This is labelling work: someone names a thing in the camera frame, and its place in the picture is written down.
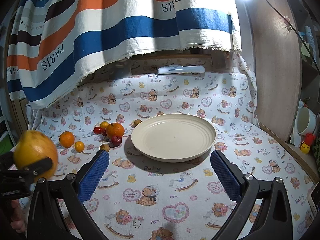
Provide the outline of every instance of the smartphone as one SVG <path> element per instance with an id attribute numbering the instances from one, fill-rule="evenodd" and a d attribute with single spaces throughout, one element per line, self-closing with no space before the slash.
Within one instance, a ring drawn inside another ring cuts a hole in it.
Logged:
<path id="1" fill-rule="evenodd" d="M 318 182 L 313 191 L 308 195 L 308 202 L 310 204 L 314 216 L 320 212 L 320 182 Z"/>

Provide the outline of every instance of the green checkered fabric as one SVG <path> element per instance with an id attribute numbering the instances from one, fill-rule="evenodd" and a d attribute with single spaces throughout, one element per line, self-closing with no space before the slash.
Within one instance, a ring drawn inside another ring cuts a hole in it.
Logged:
<path id="1" fill-rule="evenodd" d="M 320 173 L 320 134 L 312 145 L 313 155 L 315 156 L 318 172 Z"/>

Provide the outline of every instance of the bolt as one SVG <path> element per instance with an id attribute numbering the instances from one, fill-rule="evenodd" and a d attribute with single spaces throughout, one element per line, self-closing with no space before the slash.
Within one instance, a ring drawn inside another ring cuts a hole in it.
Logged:
<path id="1" fill-rule="evenodd" d="M 69 173 L 69 174 L 66 176 L 66 178 L 71 180 L 71 179 L 74 179 L 75 176 L 76 176 L 76 175 L 75 175 L 74 173 Z"/>
<path id="2" fill-rule="evenodd" d="M 283 179 L 281 179 L 281 178 L 279 178 L 279 177 L 276 177 L 276 182 L 282 183 L 282 182 L 283 182 Z"/>
<path id="3" fill-rule="evenodd" d="M 252 175 L 252 174 L 246 174 L 246 175 L 245 175 L 245 178 L 246 178 L 247 180 L 253 180 L 253 175 Z"/>
<path id="4" fill-rule="evenodd" d="M 38 183 L 44 183 L 45 178 L 38 179 Z"/>

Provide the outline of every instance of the plate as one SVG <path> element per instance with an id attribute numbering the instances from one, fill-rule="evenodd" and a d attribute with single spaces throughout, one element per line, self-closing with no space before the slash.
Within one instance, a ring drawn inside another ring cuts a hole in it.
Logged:
<path id="1" fill-rule="evenodd" d="M 137 125 L 133 145 L 161 162 L 185 162 L 211 149 L 216 130 L 208 121 L 190 114 L 162 114 Z"/>

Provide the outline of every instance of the white cup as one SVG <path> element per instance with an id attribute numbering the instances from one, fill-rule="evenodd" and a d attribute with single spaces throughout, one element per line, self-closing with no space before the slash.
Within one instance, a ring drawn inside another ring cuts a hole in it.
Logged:
<path id="1" fill-rule="evenodd" d="M 301 108 L 297 113 L 297 131 L 298 134 L 306 135 L 313 133 L 316 128 L 316 116 L 307 107 Z"/>

